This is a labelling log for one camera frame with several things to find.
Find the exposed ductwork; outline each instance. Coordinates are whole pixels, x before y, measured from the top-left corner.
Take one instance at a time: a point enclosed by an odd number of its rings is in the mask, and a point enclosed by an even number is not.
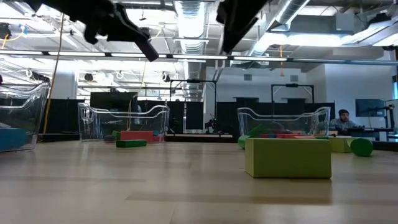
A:
[[[310,0],[280,0],[274,16],[267,20],[266,31],[275,29],[282,25],[287,25],[285,31],[289,31],[290,23],[297,16]],[[248,51],[247,56],[262,56],[267,48],[272,44],[270,39],[272,34],[266,32]]]
[[[181,40],[181,49],[184,54],[201,55],[205,51],[204,41],[205,22],[206,22],[206,3],[200,1],[176,1],[175,10],[178,14],[178,33],[179,36],[188,40]],[[183,62],[186,79],[199,79],[202,63]],[[188,97],[192,96],[192,90],[197,90],[197,86],[189,85]]]

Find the person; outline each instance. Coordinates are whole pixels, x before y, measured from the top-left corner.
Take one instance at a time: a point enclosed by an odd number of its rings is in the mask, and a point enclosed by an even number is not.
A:
[[[349,120],[348,110],[342,109],[338,112],[339,118],[330,121],[330,128],[346,133],[348,128],[355,128],[358,125]]]

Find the transparent container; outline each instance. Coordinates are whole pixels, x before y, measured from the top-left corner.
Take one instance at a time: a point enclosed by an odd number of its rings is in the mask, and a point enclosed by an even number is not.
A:
[[[50,85],[0,85],[0,152],[34,149]]]
[[[148,143],[164,142],[170,114],[168,106],[155,106],[145,113],[112,112],[86,103],[79,103],[78,109],[80,140],[94,142],[114,142],[114,131],[143,133],[143,136],[152,132],[153,138],[146,139]]]
[[[301,115],[259,115],[250,108],[238,108],[241,135],[261,138],[264,134],[293,134],[328,136],[330,108],[322,107],[314,113]]]

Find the screen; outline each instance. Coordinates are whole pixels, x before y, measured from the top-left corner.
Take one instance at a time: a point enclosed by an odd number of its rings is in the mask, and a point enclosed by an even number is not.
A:
[[[131,112],[137,112],[137,93],[91,93],[90,106],[110,111],[127,112],[131,100]]]
[[[386,111],[384,100],[355,100],[355,116],[357,117],[384,117]]]

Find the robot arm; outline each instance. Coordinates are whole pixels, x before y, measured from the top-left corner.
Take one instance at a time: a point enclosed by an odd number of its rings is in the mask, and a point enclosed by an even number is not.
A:
[[[159,58],[155,48],[149,43],[150,34],[132,23],[126,8],[109,0],[24,0],[34,11],[46,4],[70,16],[72,21],[86,25],[85,39],[97,43],[95,36],[107,35],[107,41],[135,42],[142,53],[153,62]]]

